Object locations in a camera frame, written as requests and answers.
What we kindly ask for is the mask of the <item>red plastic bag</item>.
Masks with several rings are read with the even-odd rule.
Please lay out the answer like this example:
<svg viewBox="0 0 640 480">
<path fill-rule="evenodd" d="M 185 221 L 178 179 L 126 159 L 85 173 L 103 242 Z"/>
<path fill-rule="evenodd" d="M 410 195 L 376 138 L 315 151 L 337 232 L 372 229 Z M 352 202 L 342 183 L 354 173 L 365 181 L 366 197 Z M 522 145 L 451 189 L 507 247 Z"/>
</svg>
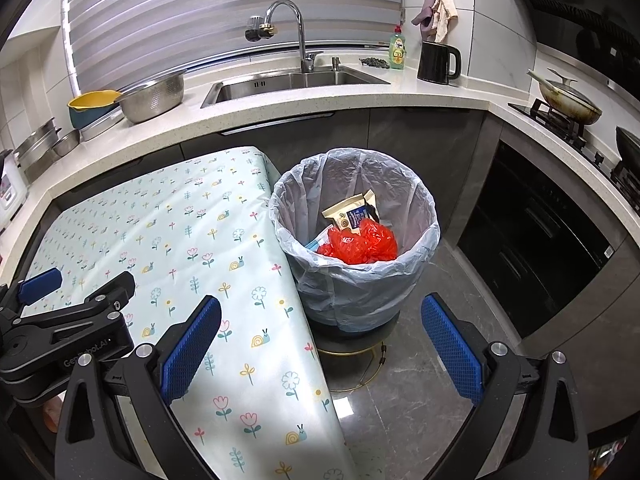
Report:
<svg viewBox="0 0 640 480">
<path fill-rule="evenodd" d="M 331 226 L 326 237 L 329 243 L 322 245 L 318 254 L 340 259 L 346 264 L 390 261 L 398 257 L 394 233 L 370 219 L 361 221 L 358 233 Z"/>
</svg>

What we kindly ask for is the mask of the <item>blue and white wrapper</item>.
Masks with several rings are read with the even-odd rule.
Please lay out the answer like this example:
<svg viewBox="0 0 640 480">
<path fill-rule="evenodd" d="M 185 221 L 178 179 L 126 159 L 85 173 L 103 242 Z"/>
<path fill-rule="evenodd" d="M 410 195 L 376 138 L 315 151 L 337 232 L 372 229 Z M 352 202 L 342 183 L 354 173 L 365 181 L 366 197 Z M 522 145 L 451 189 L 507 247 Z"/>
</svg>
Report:
<svg viewBox="0 0 640 480">
<path fill-rule="evenodd" d="M 311 250 L 312 252 L 318 252 L 319 248 L 322 245 L 326 245 L 328 243 L 329 239 L 327 237 L 315 238 L 306 245 L 306 248 Z"/>
</svg>

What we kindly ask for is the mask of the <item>cream snack bag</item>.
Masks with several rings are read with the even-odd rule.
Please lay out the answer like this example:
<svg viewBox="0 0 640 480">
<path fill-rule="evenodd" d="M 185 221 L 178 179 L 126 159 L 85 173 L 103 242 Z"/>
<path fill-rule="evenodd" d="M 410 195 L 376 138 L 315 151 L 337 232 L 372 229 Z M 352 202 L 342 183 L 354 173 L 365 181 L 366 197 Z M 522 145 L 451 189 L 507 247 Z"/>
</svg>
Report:
<svg viewBox="0 0 640 480">
<path fill-rule="evenodd" d="M 341 200 L 322 211 L 322 216 L 330 220 L 337 229 L 355 233 L 359 232 L 360 223 L 364 219 L 380 221 L 376 209 L 376 197 L 372 190 Z"/>
</svg>

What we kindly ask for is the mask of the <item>trash bin with clear liner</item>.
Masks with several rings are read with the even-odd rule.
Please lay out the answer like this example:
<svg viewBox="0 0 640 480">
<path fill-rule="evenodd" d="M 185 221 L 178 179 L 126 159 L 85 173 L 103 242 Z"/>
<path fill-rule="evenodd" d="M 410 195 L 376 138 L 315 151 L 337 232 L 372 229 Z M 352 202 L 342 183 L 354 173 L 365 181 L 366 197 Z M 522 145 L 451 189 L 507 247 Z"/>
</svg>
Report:
<svg viewBox="0 0 640 480">
<path fill-rule="evenodd" d="M 363 148 L 303 159 L 273 185 L 269 218 L 320 351 L 379 344 L 440 240 L 435 200 L 392 156 Z"/>
</svg>

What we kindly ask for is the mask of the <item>white rice cooker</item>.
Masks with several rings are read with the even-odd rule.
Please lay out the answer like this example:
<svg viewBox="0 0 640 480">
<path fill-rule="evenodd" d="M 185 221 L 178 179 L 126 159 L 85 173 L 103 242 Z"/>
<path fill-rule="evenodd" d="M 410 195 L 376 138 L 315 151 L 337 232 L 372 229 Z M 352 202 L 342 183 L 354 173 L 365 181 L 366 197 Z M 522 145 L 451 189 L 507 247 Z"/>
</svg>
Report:
<svg viewBox="0 0 640 480">
<path fill-rule="evenodd" d="M 28 188 L 18 168 L 14 151 L 1 152 L 1 206 L 0 231 L 3 232 L 11 223 L 17 211 L 26 202 Z"/>
</svg>

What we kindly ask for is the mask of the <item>stacked steel pots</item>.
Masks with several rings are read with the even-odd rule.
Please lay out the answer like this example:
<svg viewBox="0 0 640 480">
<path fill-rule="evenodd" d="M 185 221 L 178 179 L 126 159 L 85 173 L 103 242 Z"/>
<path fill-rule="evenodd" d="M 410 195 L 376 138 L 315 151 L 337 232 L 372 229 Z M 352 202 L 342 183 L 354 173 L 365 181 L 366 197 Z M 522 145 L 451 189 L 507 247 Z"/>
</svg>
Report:
<svg viewBox="0 0 640 480">
<path fill-rule="evenodd" d="M 34 183 L 58 160 L 53 147 L 58 142 L 59 131 L 54 118 L 50 118 L 14 150 L 17 166 L 29 184 Z"/>
</svg>

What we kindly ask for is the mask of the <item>white rectangular tray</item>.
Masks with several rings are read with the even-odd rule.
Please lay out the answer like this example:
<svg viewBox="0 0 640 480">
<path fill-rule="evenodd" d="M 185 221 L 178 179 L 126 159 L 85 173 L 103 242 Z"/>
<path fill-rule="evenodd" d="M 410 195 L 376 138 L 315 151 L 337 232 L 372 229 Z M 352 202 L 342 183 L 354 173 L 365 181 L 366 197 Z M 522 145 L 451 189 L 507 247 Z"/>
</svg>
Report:
<svg viewBox="0 0 640 480">
<path fill-rule="evenodd" d="M 79 130 L 82 142 L 90 141 L 102 133 L 107 132 L 125 118 L 122 110 L 117 107 L 108 114 L 96 119 L 94 122 Z"/>
</svg>

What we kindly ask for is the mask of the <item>stainless steel mixing bowl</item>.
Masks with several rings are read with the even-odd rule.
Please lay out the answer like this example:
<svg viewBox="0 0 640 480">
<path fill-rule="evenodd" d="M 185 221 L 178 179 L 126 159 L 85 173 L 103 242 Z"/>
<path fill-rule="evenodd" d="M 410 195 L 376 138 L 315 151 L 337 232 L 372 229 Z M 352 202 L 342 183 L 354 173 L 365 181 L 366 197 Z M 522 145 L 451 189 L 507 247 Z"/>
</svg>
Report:
<svg viewBox="0 0 640 480">
<path fill-rule="evenodd" d="M 174 70 L 139 82 L 122 92 L 115 102 L 133 124 L 157 118 L 177 107 L 184 96 L 184 70 Z"/>
</svg>

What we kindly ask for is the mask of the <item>black gas stove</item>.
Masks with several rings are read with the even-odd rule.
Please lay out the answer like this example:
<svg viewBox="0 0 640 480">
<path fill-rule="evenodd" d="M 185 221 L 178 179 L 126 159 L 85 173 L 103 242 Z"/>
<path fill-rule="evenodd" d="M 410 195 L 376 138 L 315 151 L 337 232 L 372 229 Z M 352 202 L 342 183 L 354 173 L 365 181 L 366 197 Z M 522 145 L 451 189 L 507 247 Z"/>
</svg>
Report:
<svg viewBox="0 0 640 480">
<path fill-rule="evenodd" d="M 635 212 L 639 211 L 639 177 L 621 160 L 616 162 L 607 158 L 602 151 L 589 143 L 585 137 L 587 130 L 584 125 L 568 118 L 540 99 L 536 99 L 532 106 L 515 103 L 510 103 L 509 106 L 568 144 L 620 191 Z"/>
</svg>

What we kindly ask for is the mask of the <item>black wok pan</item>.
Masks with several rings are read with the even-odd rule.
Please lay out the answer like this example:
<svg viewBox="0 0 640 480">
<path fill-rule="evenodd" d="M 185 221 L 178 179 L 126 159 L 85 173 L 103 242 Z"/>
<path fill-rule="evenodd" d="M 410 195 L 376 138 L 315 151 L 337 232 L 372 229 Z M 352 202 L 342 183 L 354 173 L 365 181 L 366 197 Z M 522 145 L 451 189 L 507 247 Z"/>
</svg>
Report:
<svg viewBox="0 0 640 480">
<path fill-rule="evenodd" d="M 640 174 L 640 140 L 638 136 L 617 126 L 616 145 L 624 166 L 638 176 Z"/>
</svg>

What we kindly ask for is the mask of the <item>wok with glass lid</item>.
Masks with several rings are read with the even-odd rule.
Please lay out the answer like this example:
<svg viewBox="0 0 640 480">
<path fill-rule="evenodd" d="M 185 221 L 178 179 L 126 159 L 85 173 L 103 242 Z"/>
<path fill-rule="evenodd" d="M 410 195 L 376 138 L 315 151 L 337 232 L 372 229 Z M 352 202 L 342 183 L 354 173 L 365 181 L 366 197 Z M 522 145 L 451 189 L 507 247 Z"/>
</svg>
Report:
<svg viewBox="0 0 640 480">
<path fill-rule="evenodd" d="M 600 107 L 572 86 L 576 79 L 565 77 L 553 68 L 549 68 L 549 72 L 556 76 L 555 80 L 544 78 L 530 68 L 526 74 L 538 82 L 539 91 L 550 107 L 585 126 L 601 118 Z"/>
</svg>

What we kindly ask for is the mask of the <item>black electric kettle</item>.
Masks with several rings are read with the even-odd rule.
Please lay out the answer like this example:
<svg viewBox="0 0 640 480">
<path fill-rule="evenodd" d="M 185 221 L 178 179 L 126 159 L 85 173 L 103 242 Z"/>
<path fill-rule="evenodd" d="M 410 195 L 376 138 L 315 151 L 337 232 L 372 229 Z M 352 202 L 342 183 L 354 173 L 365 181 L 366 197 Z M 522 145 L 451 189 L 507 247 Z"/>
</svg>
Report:
<svg viewBox="0 0 640 480">
<path fill-rule="evenodd" d="M 461 74 L 461 53 L 448 44 L 423 41 L 416 76 L 433 84 L 449 84 Z"/>
</svg>

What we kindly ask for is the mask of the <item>dark scouring pad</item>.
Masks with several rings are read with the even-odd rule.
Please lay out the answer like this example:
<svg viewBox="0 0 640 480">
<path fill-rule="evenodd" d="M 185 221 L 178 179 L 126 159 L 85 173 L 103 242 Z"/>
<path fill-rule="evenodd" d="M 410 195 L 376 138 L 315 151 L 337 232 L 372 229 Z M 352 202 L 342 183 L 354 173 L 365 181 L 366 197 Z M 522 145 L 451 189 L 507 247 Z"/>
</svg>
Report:
<svg viewBox="0 0 640 480">
<path fill-rule="evenodd" d="M 390 68 L 390 64 L 382 58 L 372 58 L 372 56 L 370 56 L 370 58 L 360 58 L 359 61 L 363 66 L 380 68 L 381 70 L 388 70 Z"/>
</svg>

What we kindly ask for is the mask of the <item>green dish soap bottle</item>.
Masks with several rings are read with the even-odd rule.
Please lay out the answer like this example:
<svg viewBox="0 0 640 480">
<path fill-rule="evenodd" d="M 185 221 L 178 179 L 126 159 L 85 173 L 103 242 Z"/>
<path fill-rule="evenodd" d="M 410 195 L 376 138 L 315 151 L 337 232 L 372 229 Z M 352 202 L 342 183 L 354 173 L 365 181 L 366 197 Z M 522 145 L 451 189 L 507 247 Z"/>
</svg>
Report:
<svg viewBox="0 0 640 480">
<path fill-rule="evenodd" d="M 406 38 L 400 25 L 396 25 L 393 35 L 390 37 L 388 47 L 388 62 L 393 70 L 402 70 L 405 66 Z"/>
</svg>

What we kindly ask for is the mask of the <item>chrome faucet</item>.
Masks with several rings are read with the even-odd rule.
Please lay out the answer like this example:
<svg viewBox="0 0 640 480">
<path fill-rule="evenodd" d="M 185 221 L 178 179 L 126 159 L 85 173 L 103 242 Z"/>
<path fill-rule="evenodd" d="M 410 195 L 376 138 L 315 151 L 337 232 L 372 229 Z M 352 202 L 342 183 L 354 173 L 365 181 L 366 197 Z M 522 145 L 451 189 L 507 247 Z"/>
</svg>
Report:
<svg viewBox="0 0 640 480">
<path fill-rule="evenodd" d="M 277 20 L 277 13 L 283 9 L 288 9 L 291 13 L 286 22 Z M 281 44 L 288 41 L 296 45 L 299 71 L 302 74 L 313 73 L 319 53 L 307 49 L 303 13 L 292 0 L 273 1 L 263 14 L 252 15 L 244 29 L 244 38 L 248 42 L 267 41 L 277 35 L 281 36 Z"/>
</svg>

